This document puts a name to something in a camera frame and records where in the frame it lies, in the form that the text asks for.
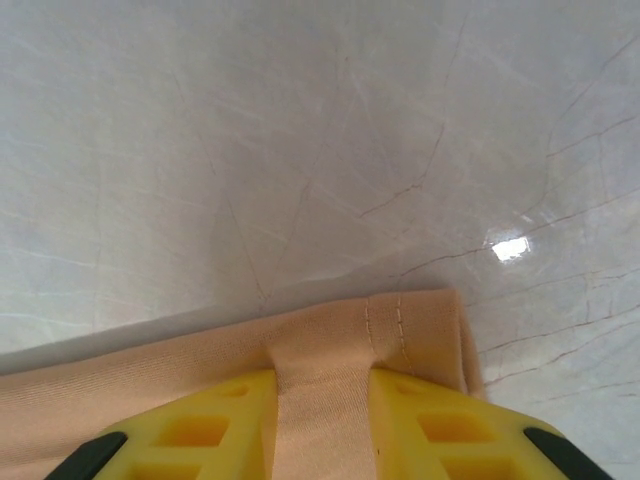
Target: beige fabric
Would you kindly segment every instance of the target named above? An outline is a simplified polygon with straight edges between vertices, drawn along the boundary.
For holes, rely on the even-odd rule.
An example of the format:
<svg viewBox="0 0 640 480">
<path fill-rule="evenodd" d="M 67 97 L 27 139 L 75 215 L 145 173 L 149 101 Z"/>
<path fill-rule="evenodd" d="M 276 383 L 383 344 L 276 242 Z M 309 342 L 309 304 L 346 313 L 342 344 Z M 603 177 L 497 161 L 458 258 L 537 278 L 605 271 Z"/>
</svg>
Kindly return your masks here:
<svg viewBox="0 0 640 480">
<path fill-rule="evenodd" d="M 275 366 L 278 479 L 373 479 L 372 365 L 483 395 L 452 290 L 338 301 L 0 378 L 0 478 L 42 479 L 125 417 Z"/>
</svg>

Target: marble surface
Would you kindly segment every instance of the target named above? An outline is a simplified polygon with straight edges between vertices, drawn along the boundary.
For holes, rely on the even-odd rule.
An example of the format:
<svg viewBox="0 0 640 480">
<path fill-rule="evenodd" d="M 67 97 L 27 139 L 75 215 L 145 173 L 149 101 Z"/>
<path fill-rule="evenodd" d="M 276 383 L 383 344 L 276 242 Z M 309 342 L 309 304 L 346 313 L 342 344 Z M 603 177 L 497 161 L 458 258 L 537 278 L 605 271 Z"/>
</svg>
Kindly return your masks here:
<svg viewBox="0 0 640 480">
<path fill-rule="evenodd" d="M 3 2 L 0 22 L 5 370 L 452 286 L 492 399 L 637 478 L 637 0 Z"/>
</svg>

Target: yellow plastic piece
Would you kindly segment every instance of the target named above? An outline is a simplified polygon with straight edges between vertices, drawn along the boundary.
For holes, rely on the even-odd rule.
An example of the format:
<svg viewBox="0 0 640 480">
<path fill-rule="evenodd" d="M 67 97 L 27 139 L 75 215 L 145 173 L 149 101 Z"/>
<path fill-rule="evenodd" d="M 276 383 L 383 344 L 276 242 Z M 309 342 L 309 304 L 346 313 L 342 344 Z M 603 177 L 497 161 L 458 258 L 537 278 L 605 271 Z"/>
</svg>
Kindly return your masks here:
<svg viewBox="0 0 640 480">
<path fill-rule="evenodd" d="M 523 434 L 535 418 L 415 377 L 372 370 L 378 480 L 566 480 Z"/>
<path fill-rule="evenodd" d="M 95 480 L 269 480 L 278 392 L 265 370 L 112 425 L 126 443 Z"/>
</svg>

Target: seam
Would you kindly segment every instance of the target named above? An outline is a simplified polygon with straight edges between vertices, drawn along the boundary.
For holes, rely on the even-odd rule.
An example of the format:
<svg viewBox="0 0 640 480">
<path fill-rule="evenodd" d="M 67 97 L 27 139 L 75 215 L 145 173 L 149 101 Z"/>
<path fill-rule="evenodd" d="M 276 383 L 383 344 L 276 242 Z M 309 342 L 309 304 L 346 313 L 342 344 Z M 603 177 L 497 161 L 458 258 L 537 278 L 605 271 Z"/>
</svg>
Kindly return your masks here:
<svg viewBox="0 0 640 480">
<path fill-rule="evenodd" d="M 402 307 L 402 294 L 398 294 L 398 303 L 396 303 L 396 313 L 398 314 L 398 330 L 400 331 L 400 347 L 402 348 L 402 356 L 407 361 L 407 365 L 409 365 L 409 371 L 412 375 L 415 375 L 416 372 L 413 369 L 413 365 L 411 364 L 411 360 L 409 360 L 409 355 L 407 355 L 407 344 L 404 340 L 404 327 L 402 326 L 402 314 L 400 313 L 400 308 Z"/>
<path fill-rule="evenodd" d="M 367 329 L 369 346 L 371 347 L 371 351 L 373 352 L 373 357 L 377 360 L 378 355 L 376 354 L 376 349 L 373 346 L 373 335 L 371 333 L 371 319 L 369 318 L 369 297 L 365 298 L 365 301 L 364 301 L 364 323 Z"/>
</svg>

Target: black rubber tip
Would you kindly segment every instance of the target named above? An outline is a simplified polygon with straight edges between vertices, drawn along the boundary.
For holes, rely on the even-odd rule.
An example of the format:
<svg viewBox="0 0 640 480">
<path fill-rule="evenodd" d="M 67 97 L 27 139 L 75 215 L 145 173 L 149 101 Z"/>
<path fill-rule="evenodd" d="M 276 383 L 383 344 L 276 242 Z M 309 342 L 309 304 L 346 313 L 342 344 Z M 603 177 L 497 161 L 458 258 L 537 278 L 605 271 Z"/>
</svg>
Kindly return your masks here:
<svg viewBox="0 0 640 480">
<path fill-rule="evenodd" d="M 524 434 L 569 480 L 613 480 L 566 438 L 535 427 Z"/>
<path fill-rule="evenodd" d="M 45 480 L 92 480 L 127 441 L 123 432 L 112 432 L 80 445 Z"/>
</svg>

